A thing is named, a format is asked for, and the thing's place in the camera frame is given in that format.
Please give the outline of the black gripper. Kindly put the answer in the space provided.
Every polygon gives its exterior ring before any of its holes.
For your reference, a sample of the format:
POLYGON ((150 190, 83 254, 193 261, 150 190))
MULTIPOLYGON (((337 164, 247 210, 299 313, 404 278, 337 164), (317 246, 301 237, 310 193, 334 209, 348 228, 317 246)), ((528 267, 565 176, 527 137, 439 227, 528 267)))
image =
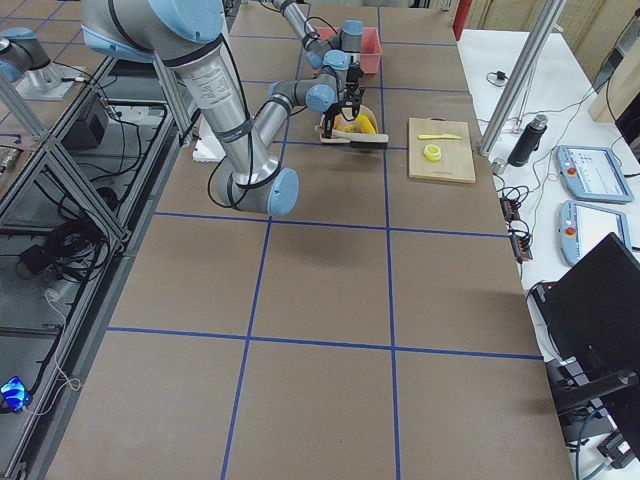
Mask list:
POLYGON ((349 94, 349 99, 343 99, 331 105, 323 114, 322 118, 322 138, 331 139, 334 119, 342 116, 347 121, 354 121, 360 114, 364 89, 354 90, 349 94))
POLYGON ((352 63, 347 70, 346 90, 349 93, 356 92, 360 88, 359 83, 362 78, 363 70, 361 69, 360 63, 352 63))

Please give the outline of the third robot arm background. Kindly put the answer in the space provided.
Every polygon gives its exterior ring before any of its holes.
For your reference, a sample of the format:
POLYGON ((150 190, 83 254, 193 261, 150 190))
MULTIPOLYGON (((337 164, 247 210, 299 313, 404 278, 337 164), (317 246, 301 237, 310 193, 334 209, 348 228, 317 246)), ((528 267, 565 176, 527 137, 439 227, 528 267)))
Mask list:
POLYGON ((86 81, 81 67, 53 62, 35 33, 26 27, 1 32, 1 77, 26 100, 62 101, 71 87, 86 81))

